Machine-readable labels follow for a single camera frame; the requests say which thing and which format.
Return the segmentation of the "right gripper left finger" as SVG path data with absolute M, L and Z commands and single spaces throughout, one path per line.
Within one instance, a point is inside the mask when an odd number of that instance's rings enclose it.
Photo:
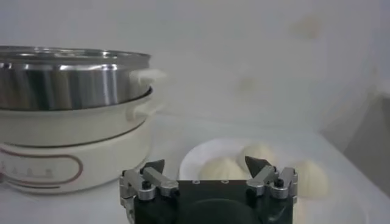
M 150 202 L 157 196 L 174 198 L 179 195 L 179 182 L 163 175 L 163 159 L 146 163 L 141 169 L 123 170 L 119 178 L 120 204 L 133 211 L 134 199 Z

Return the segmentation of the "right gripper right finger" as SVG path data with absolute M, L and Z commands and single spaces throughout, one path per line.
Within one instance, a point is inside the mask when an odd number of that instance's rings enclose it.
M 293 203 L 297 203 L 298 173 L 294 168 L 285 167 L 279 172 L 268 160 L 251 156 L 245 156 L 245 163 L 252 177 L 246 185 L 257 197 L 268 191 L 274 199 L 291 198 Z

